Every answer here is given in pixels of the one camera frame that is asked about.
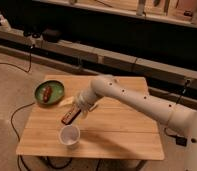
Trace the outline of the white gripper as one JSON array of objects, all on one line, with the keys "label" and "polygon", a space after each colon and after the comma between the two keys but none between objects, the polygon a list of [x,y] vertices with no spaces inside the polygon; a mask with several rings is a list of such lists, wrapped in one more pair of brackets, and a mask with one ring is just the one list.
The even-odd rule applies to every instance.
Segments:
[{"label": "white gripper", "polygon": [[[68,97],[63,99],[59,104],[58,107],[71,105],[74,102],[74,96]],[[76,105],[81,109],[81,118],[86,118],[89,109],[94,105],[95,98],[92,96],[91,93],[86,91],[81,91],[75,98]]]}]

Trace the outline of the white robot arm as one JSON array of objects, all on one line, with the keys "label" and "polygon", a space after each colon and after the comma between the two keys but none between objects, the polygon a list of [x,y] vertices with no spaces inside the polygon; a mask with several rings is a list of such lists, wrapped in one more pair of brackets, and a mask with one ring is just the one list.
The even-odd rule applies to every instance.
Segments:
[{"label": "white robot arm", "polygon": [[116,99],[187,139],[184,171],[197,171],[197,110],[152,95],[129,90],[112,75],[98,75],[77,94],[61,122],[69,125],[81,112],[88,113],[103,97]]}]

